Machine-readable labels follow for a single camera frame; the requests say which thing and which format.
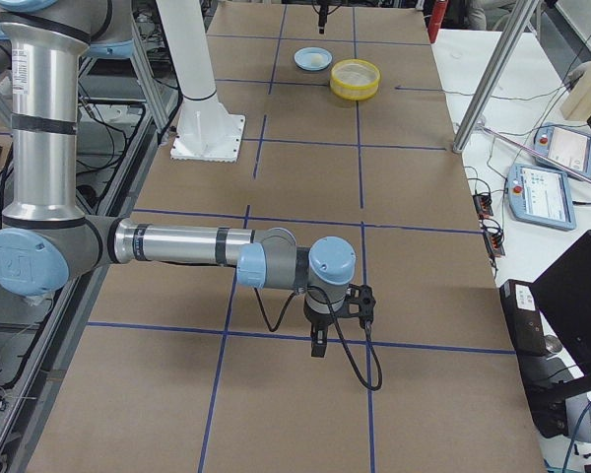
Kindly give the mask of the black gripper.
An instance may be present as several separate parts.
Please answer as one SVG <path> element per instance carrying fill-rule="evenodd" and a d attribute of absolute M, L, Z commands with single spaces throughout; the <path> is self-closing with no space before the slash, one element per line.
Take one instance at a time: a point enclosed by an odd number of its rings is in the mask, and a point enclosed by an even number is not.
<path fill-rule="evenodd" d="M 330 0 L 314 0 L 314 9 L 318 12 L 318 32 L 320 34 L 325 33 L 328 13 L 331 10 Z"/>
<path fill-rule="evenodd" d="M 324 358 L 327 348 L 328 326 L 333 323 L 327 303 L 337 318 L 349 318 L 350 305 L 346 302 L 347 287 L 309 286 L 304 300 L 304 315 L 311 325 L 311 356 Z"/>

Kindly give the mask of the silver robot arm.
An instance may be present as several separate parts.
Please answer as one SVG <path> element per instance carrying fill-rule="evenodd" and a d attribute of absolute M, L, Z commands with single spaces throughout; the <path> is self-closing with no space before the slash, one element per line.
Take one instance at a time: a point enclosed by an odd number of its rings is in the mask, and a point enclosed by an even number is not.
<path fill-rule="evenodd" d="M 3 1 L 12 48 L 14 199 L 2 213 L 0 286 L 33 297 L 107 264 L 132 260 L 231 267 L 239 284 L 304 295 L 311 353 L 324 355 L 355 291 L 342 238 L 300 247 L 283 229 L 173 227 L 89 216 L 76 203 L 78 70 L 89 51 L 134 49 L 127 1 Z"/>

